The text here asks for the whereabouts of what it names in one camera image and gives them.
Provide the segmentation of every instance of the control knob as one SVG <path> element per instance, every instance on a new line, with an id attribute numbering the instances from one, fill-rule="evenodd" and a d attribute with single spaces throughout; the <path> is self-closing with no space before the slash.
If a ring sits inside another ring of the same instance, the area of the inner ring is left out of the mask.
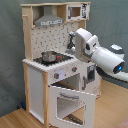
<path id="1" fill-rule="evenodd" d="M 73 71 L 73 72 L 76 72 L 76 70 L 77 70 L 77 67 L 73 67 L 73 68 L 72 68 L 72 71 Z"/>
<path id="2" fill-rule="evenodd" d="M 59 74 L 58 74 L 58 73 L 55 73 L 55 74 L 54 74 L 54 78 L 55 78 L 55 79 L 59 79 Z"/>

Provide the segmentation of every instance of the wooden play kitchen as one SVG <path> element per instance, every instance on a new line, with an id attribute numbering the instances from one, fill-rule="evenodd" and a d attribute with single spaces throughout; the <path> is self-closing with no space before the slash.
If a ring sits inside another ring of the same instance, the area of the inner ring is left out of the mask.
<path id="1" fill-rule="evenodd" d="M 67 47 L 70 32 L 86 29 L 90 2 L 21 6 L 27 112 L 45 128 L 93 128 L 95 99 L 101 94 L 100 76 L 95 64 L 79 61 Z M 42 53 L 46 52 L 45 60 L 54 61 L 43 60 Z M 76 119 L 72 113 L 82 107 L 83 120 Z"/>

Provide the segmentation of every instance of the stovetop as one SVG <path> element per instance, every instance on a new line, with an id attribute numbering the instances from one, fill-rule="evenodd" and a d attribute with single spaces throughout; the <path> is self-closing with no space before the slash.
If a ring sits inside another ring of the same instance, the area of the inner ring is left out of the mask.
<path id="1" fill-rule="evenodd" d="M 54 61 L 54 62 L 45 62 L 45 61 L 43 61 L 42 57 L 33 59 L 33 61 L 34 61 L 34 62 L 37 62 L 37 63 L 39 63 L 39 64 L 42 64 L 42 65 L 44 65 L 44 66 L 46 66 L 46 67 L 49 67 L 49 66 L 52 66 L 52 65 L 55 65 L 55 64 L 62 63 L 62 62 L 65 62 L 65 61 L 67 61 L 67 60 L 73 59 L 73 57 L 70 57 L 70 56 L 67 56 L 67 55 L 64 55 L 64 54 L 60 54 L 60 53 L 59 53 L 58 55 L 59 55 L 59 56 L 62 56 L 62 59 L 56 60 L 56 61 Z"/>

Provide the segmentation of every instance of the open oven door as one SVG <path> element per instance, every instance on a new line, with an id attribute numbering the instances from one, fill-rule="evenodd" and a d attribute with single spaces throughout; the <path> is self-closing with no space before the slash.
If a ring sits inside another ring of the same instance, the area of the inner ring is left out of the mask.
<path id="1" fill-rule="evenodd" d="M 49 88 L 49 123 L 58 128 L 93 128 L 95 99 L 93 94 L 56 86 Z M 84 108 L 82 121 L 72 113 Z"/>

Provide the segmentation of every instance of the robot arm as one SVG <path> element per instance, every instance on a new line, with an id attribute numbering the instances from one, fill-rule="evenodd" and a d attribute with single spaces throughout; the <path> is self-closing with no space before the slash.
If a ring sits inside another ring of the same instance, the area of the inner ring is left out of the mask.
<path id="1" fill-rule="evenodd" d="M 120 72 L 124 67 L 124 52 L 121 47 L 112 45 L 109 49 L 100 46 L 98 37 L 82 28 L 75 33 L 75 56 L 77 59 L 97 65 L 102 77 L 110 77 L 128 82 L 128 73 Z"/>

